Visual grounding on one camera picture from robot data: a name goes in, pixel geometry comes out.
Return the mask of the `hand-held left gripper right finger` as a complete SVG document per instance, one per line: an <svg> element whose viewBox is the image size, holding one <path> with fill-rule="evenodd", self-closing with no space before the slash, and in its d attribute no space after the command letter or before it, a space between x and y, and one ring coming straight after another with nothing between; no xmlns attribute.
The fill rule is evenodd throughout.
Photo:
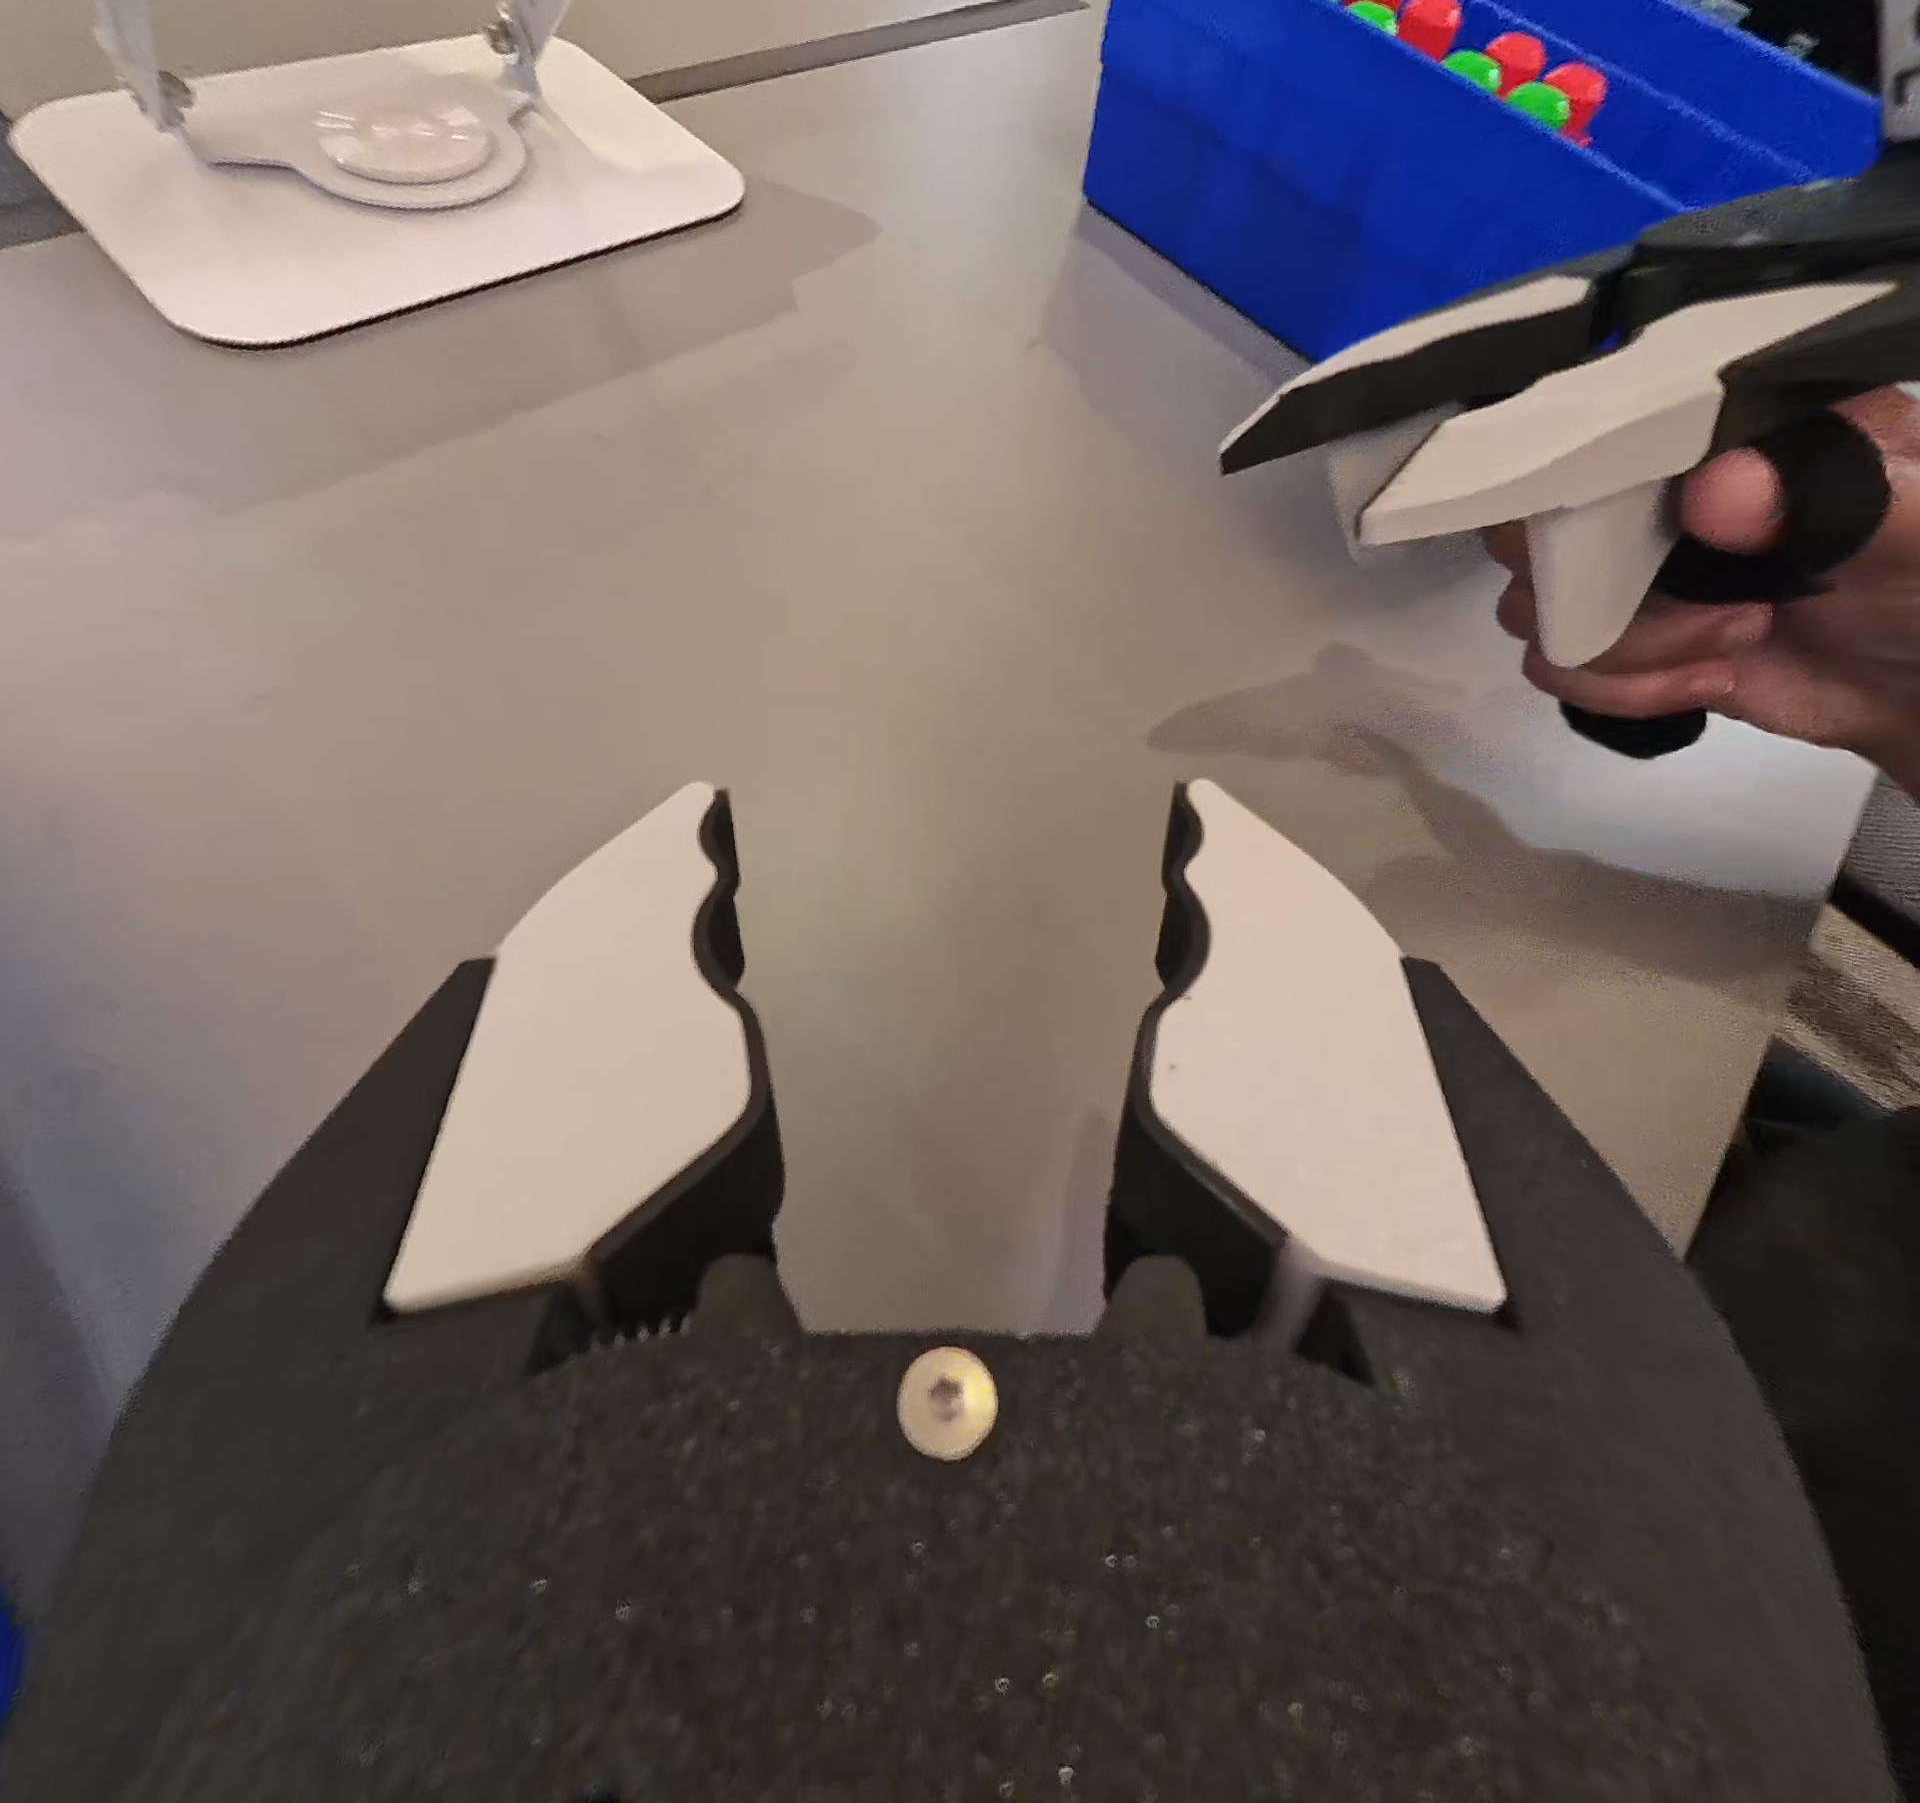
<svg viewBox="0 0 1920 1803"><path fill-rule="evenodd" d="M1387 926L1212 781L1173 790L1161 896L1110 1295L1174 1260L1213 1338L1277 1328L1288 1346L1351 1291L1500 1317L1500 1255Z"/></svg>

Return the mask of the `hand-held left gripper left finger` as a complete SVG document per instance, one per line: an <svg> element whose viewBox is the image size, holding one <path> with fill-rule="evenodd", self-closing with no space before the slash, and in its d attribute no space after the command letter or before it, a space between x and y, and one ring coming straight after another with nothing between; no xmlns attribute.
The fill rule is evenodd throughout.
<svg viewBox="0 0 1920 1803"><path fill-rule="evenodd" d="M783 1137L739 892L729 797L688 782L503 938L389 1311L567 1291L591 1328L656 1334L716 1261L777 1260Z"/></svg>

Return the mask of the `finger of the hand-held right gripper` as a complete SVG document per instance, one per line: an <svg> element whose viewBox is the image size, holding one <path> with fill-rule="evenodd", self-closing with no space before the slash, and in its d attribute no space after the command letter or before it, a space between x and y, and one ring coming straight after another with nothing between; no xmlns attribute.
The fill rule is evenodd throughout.
<svg viewBox="0 0 1920 1803"><path fill-rule="evenodd" d="M1330 450L1347 462L1379 432L1411 432L1390 471L1351 471L1336 506L1360 546L1403 546L1556 519L1662 489L1703 463L1730 419L1807 383L1870 374L1901 319L1901 280L1839 277L1686 290L1633 305L1587 358L1478 408L1437 408Z"/></svg>
<svg viewBox="0 0 1920 1803"><path fill-rule="evenodd" d="M1233 476L1517 396L1590 356L1611 290L1603 273L1535 273L1360 339L1275 390L1220 446L1220 470Z"/></svg>

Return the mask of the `rows of toy blocks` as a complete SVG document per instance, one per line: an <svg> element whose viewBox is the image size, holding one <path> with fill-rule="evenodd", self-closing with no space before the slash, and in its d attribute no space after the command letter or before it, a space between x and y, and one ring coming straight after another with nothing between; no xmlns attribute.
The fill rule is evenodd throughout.
<svg viewBox="0 0 1920 1803"><path fill-rule="evenodd" d="M1611 84L1597 63L1552 47L1534 29L1474 29L1466 0L1330 0L1368 21L1428 63L1519 110L1580 150Z"/></svg>

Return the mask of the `grey desk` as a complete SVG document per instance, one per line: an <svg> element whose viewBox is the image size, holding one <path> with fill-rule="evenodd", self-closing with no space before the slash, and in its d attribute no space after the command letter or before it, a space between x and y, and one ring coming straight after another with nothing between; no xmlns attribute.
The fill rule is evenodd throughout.
<svg viewBox="0 0 1920 1803"><path fill-rule="evenodd" d="M1213 450L1289 369L1083 207L1105 0L582 0L729 220L300 352L5 248L5 1573L455 964L732 794L803 1317L1079 1329L1208 777L1476 1002L1675 1247L1866 772L1625 765L1476 546Z"/></svg>

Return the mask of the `person's right hand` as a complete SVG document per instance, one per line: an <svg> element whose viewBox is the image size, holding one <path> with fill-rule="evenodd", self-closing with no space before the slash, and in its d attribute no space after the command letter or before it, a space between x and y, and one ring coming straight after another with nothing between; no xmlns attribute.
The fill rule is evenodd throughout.
<svg viewBox="0 0 1920 1803"><path fill-rule="evenodd" d="M1540 651L1525 527L1483 535L1504 568L1500 627L1525 646L1525 678L1602 717L1714 712L1870 761L1917 794L1917 403L1913 386L1837 406L1874 440L1888 484L1886 519L1825 591L1790 604L1701 607L1652 598L1587 667Z"/></svg>

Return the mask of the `person's dark sweatshirt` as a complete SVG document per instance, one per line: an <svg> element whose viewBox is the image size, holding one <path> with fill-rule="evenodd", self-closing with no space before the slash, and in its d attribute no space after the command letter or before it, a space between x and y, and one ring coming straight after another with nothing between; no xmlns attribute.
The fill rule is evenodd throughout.
<svg viewBox="0 0 1920 1803"><path fill-rule="evenodd" d="M1771 1047L1687 1261L1790 1442L1917 1798L1917 1111Z"/></svg>

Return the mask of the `round pale disc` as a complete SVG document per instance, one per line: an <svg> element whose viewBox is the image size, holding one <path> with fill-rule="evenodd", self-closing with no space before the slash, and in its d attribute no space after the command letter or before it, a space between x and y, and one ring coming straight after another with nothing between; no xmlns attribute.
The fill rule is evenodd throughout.
<svg viewBox="0 0 1920 1803"><path fill-rule="evenodd" d="M333 170L388 190L457 184L495 158L481 110L461 86L443 84L320 110L314 143Z"/></svg>

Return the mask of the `white flat base plate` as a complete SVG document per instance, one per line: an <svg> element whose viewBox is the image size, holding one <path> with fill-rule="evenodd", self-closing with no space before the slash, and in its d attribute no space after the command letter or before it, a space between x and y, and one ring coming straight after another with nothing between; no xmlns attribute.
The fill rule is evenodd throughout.
<svg viewBox="0 0 1920 1803"><path fill-rule="evenodd" d="M552 273L729 214L743 175L576 46L538 103L478 40L431 40L204 76L181 128L133 94L61 97L14 150L158 314L276 352ZM368 182L338 160L385 118L491 127L491 158L446 184Z"/></svg>

